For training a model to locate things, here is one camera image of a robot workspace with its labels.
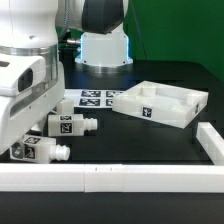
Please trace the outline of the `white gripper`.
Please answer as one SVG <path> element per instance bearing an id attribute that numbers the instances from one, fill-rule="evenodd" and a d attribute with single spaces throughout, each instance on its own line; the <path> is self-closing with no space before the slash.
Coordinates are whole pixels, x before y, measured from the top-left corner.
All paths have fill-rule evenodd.
<path id="1" fill-rule="evenodd" d="M 39 84 L 14 97 L 0 95 L 0 155 L 45 117 L 63 98 L 64 69 L 48 65 Z"/>

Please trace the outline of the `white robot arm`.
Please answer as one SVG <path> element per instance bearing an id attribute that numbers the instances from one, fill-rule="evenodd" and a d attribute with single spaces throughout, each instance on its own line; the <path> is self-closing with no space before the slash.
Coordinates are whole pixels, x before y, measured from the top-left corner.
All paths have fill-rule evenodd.
<path id="1" fill-rule="evenodd" d="M 123 21 L 129 0 L 0 0 L 0 155 L 63 98 L 58 43 L 83 32 L 75 62 L 95 70 L 133 63 Z"/>

